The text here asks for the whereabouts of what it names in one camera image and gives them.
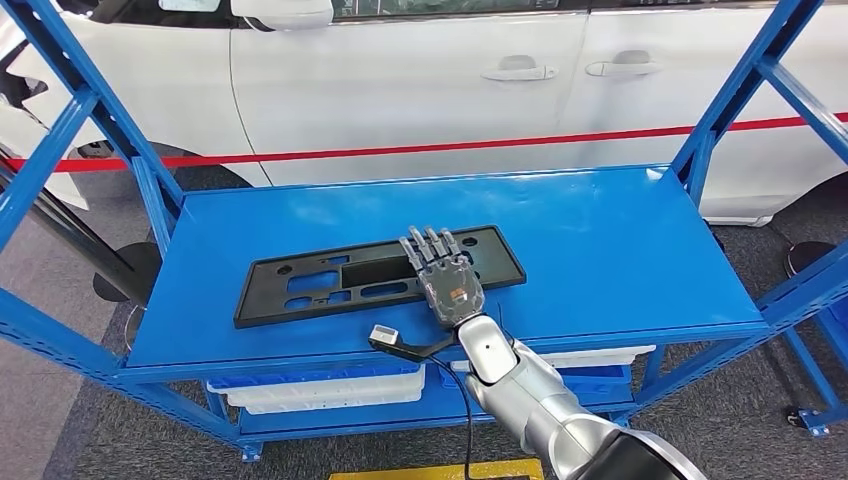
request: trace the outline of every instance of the caster wheel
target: caster wheel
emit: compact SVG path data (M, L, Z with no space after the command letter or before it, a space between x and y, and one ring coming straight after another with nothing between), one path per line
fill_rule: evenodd
M783 416L786 422L793 427L807 428L804 421L801 420L801 409L798 407L786 407L783 409Z

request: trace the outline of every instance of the black plastic panel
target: black plastic panel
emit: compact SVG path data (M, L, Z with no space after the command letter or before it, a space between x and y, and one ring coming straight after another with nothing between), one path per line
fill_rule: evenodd
M527 280L501 232L453 232L484 289ZM290 322L424 298L397 240L253 262L234 316L236 328Z

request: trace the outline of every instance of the blue shelf surface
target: blue shelf surface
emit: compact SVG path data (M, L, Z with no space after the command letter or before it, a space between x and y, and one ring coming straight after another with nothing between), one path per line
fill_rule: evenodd
M620 395L590 395L593 400L609 399L612 403L583 404L595 413L627 410L633 407L629 385ZM475 422L492 421L492 417L471 402ZM239 414L243 442L285 440L290 438L324 437L359 433L432 428L462 425L466 422L465 404L456 388L441 385L436 365L427 365L425 387L417 402L371 405L364 407L332 408L309 412L266 413L251 415L244 409Z
M188 194L120 375L152 381L403 362L371 350L367 337L380 323L409 343L443 338L423 301L242 330L232 318L252 261L385 241L413 224L501 229L527 283L488 291L487 310L497 317L500 305L504 326L539 353L766 330L690 198L664 172L633 166ZM458 347L444 355L460 358Z

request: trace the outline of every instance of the white car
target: white car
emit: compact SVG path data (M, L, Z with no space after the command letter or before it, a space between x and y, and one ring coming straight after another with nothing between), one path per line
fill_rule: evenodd
M328 17L289 29L330 0L212 1L205 13L165 11L157 0L63 13L164 153L321 157L314 152L413 146L226 165L254 186L669 162L773 6L334 0L329 25ZM826 2L785 58L843 121L846 25L848 5ZM20 33L3 28L0 144L25 157L69 97L38 53L18 46ZM794 116L769 86L760 89L713 155L705 217L762 225L846 171ZM69 154L110 156L104 140L88 122ZM515 141L428 147L488 140ZM79 197L64 180L51 188Z

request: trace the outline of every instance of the car window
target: car window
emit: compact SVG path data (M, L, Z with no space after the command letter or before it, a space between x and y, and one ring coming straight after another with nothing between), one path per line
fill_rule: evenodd
M184 28L235 28L237 20L229 0L221 0L214 12L173 12L163 10L159 0L103 0L91 13L100 23L132 23Z
M556 10L560 0L332 0L335 19Z

